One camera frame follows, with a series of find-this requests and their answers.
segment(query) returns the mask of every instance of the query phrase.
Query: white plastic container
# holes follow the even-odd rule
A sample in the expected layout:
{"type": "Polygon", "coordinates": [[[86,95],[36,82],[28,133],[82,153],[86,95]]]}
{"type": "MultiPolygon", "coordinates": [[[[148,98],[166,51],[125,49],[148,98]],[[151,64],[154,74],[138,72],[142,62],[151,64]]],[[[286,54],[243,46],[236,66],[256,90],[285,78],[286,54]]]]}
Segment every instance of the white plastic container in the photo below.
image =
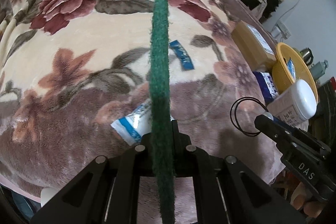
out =
{"type": "Polygon", "coordinates": [[[267,108],[273,116],[288,125],[296,126],[315,115],[316,100],[308,83],[299,79],[267,108]]]}

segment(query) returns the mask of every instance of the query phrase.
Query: cardboard box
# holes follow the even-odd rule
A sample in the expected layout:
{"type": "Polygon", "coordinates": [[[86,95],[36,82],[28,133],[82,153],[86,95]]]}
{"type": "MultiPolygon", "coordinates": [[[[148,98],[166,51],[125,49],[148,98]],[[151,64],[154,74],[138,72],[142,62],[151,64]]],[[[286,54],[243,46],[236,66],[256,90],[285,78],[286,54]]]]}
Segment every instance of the cardboard box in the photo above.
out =
{"type": "Polygon", "coordinates": [[[271,71],[276,62],[273,50],[258,30],[240,21],[231,33],[251,71],[271,71]]]}

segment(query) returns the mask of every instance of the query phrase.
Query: green scouring pad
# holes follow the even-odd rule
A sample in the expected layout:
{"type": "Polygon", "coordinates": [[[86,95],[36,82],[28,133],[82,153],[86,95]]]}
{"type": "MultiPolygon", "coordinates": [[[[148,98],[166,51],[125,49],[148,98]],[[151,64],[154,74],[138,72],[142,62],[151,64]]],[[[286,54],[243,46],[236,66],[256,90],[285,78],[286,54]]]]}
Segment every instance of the green scouring pad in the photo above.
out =
{"type": "Polygon", "coordinates": [[[153,172],[157,177],[163,224],[175,223],[168,43],[168,0],[155,0],[152,18],[149,91],[152,101],[153,172]]]}

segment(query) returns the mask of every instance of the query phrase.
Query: thermos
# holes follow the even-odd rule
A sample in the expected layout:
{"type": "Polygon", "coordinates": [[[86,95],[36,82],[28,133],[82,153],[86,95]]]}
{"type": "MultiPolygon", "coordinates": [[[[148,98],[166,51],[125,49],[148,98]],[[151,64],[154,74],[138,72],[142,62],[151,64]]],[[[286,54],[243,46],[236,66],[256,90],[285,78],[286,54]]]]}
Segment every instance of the thermos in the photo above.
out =
{"type": "Polygon", "coordinates": [[[304,48],[300,51],[303,61],[306,63],[307,66],[313,63],[313,53],[311,52],[310,48],[304,48]]]}

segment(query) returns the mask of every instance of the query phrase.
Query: electrical outlet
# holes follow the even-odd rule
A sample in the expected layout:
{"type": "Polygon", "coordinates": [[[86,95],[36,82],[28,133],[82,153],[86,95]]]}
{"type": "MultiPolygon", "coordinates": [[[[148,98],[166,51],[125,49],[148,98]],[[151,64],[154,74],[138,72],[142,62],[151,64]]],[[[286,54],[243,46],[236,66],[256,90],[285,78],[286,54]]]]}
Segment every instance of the electrical outlet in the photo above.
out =
{"type": "Polygon", "coordinates": [[[281,20],[278,20],[275,25],[280,29],[280,32],[284,39],[288,39],[291,36],[291,33],[281,20]]]}

